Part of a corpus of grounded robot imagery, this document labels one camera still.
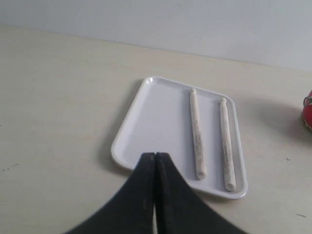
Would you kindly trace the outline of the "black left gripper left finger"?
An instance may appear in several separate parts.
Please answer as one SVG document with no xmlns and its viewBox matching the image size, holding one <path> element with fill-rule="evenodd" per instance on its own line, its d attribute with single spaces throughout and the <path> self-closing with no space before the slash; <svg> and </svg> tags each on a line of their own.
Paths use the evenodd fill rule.
<svg viewBox="0 0 312 234">
<path fill-rule="evenodd" d="M 143 153 L 130 177 L 100 210 L 68 234 L 152 234 L 155 153 Z"/>
</svg>

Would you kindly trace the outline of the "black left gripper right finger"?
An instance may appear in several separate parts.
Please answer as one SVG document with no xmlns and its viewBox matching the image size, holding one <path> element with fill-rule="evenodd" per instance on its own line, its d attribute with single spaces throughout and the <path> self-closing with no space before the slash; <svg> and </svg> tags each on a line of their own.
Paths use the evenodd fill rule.
<svg viewBox="0 0 312 234">
<path fill-rule="evenodd" d="M 156 154 L 155 207 L 159 234 L 244 234 L 190 188 L 168 153 Z"/>
</svg>

